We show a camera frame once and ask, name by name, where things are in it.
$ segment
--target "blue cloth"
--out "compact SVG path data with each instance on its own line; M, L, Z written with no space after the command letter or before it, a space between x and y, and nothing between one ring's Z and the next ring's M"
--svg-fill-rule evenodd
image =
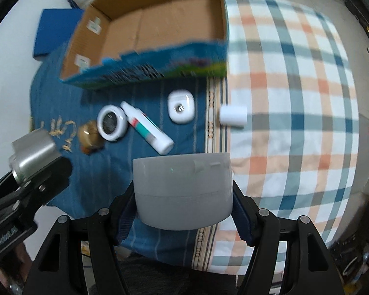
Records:
M34 43L33 57L48 55L65 41L68 41L82 14L82 9L42 10Z
M42 63L34 77L31 91L31 114L36 128L57 127L74 121L80 127L96 119L104 105L119 106L127 101L140 108L175 142L169 154L202 153L205 147L206 79L181 78L128 84L99 91L83 90L58 81L66 44L53 51ZM195 119L186 125L174 124L167 110L167 96L175 89L187 89L196 102ZM59 138L53 137L58 148L65 144L73 131L69 125ZM90 216L127 189L133 179L132 160L158 153L129 125L126 135L117 142L106 142L104 149L87 156L81 153L77 137L72 152L61 153L73 163L70 185L49 205L57 206L74 218ZM135 219L123 246L146 257L172 265L191 266L196 230L165 231L149 227Z

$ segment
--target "round white device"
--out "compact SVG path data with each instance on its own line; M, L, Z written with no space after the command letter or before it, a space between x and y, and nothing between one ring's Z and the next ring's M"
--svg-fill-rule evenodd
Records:
M127 116L120 107L106 105L97 117L97 130L107 141L116 141L127 130Z
M194 119L196 113L193 95L178 89L168 95L168 115L176 124L186 124Z

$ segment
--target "silver cylinder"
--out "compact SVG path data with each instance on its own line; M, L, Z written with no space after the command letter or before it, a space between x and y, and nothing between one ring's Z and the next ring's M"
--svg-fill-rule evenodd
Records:
M44 129L35 130L12 143L14 155L9 158L12 174L18 184L61 156L55 142Z

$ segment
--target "white sticker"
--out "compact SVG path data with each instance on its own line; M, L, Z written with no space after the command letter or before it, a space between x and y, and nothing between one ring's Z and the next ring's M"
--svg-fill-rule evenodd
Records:
M79 54L75 55L74 63L80 70L90 67L90 59Z
M101 26L100 26L100 24L101 24L100 18L96 17L94 21L89 20L89 22L87 23L87 26L86 27L90 31L96 33L97 35L100 35L100 33L101 33Z

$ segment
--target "tiled floor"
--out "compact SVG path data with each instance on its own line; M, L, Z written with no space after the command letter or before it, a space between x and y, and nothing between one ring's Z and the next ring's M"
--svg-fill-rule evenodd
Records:
M309 6L331 19L334 23L353 72L358 98L358 110L369 119L369 40L356 18L342 0L290 0Z

